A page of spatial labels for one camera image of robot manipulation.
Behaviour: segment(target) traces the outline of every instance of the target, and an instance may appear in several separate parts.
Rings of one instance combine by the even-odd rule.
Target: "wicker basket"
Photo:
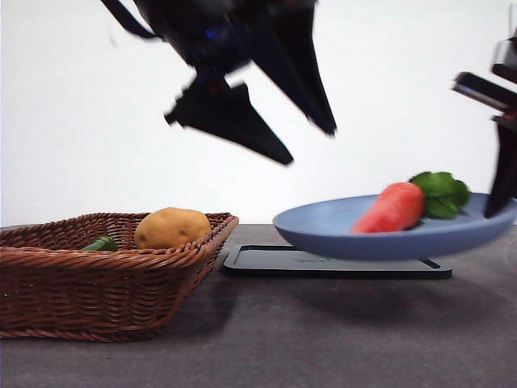
[[[158,335],[212,270],[238,224],[207,214],[212,230],[184,246],[137,250],[147,213],[96,213],[0,233],[0,338],[58,337],[95,342]],[[81,251],[107,234],[117,252]]]

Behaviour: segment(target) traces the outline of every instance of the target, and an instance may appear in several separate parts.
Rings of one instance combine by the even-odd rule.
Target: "carrot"
[[[424,194],[414,183],[391,183],[352,226],[352,233],[396,232],[414,226],[424,210]]]

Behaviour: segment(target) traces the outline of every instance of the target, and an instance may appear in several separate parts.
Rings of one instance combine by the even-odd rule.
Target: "green leaf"
[[[458,208],[450,200],[430,198],[426,200],[426,212],[430,217],[454,218]]]
[[[469,202],[467,185],[454,179],[450,172],[424,171],[410,179],[418,185],[426,198],[425,212],[433,217],[454,218]]]

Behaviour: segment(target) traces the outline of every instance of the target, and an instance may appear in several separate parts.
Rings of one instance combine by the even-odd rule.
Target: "blue plate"
[[[340,259],[401,260],[448,255],[487,243],[517,218],[517,200],[483,217],[487,194],[473,193],[453,220],[423,218],[411,230],[351,234],[377,196],[327,200],[286,210],[273,219],[280,235],[302,251]]]

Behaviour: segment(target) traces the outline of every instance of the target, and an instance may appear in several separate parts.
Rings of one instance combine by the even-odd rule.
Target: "white wall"
[[[336,138],[258,68],[228,78],[248,84],[291,150],[295,162],[283,167],[170,128],[162,114],[193,70],[170,46],[130,36],[100,1],[3,0],[2,225],[165,206],[268,223],[285,209],[379,192],[425,170],[488,192],[497,112],[451,86],[465,70],[514,87],[490,73],[509,4],[318,2],[314,41]]]

